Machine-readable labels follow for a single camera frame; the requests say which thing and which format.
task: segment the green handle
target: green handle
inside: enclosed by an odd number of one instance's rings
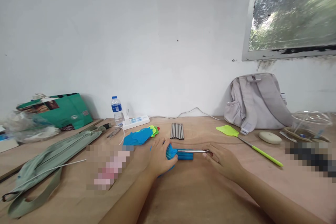
[[[270,155],[268,155],[267,153],[263,152],[262,150],[258,149],[254,145],[252,146],[252,148],[255,149],[257,152],[259,152],[261,155],[267,157],[269,160],[271,160],[273,163],[277,164],[278,166],[280,166],[280,167],[283,166],[283,164],[280,163],[278,160],[276,160],[275,158],[271,157]]]

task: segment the bag strap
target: bag strap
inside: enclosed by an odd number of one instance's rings
[[[254,98],[252,95],[251,83],[247,81],[245,77],[240,77],[239,84],[246,110],[246,117],[241,124],[240,133],[247,135],[256,128],[258,117],[256,109],[254,108]]]
[[[286,107],[278,88],[279,84],[274,81],[273,76],[267,74],[261,79],[250,76],[248,81],[256,82],[259,92],[271,114],[283,125],[290,126],[292,124],[291,112]]]
[[[58,187],[61,181],[62,167],[60,167],[53,179],[50,181],[46,189],[34,200],[28,202],[26,197],[24,197],[23,192],[16,197],[8,209],[8,215],[11,218],[19,218],[29,212],[34,211],[35,209],[42,206],[45,202],[48,201],[49,196],[52,192]]]

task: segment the forearm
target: forearm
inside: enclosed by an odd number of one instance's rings
[[[144,170],[99,223],[136,223],[155,179],[156,176]]]
[[[277,224],[325,223],[246,170],[236,183],[242,187]]]

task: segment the white soap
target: white soap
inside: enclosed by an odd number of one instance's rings
[[[259,137],[264,140],[265,142],[269,144],[279,144],[281,143],[281,138],[278,137],[277,135],[268,132],[268,131],[260,131],[259,132]]]

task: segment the plastic water bottle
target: plastic water bottle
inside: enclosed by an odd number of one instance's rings
[[[119,127],[122,127],[123,126],[124,115],[123,115],[123,109],[121,107],[121,103],[117,99],[117,96],[112,96],[111,107],[112,107],[112,111],[114,113],[115,125],[119,126]]]

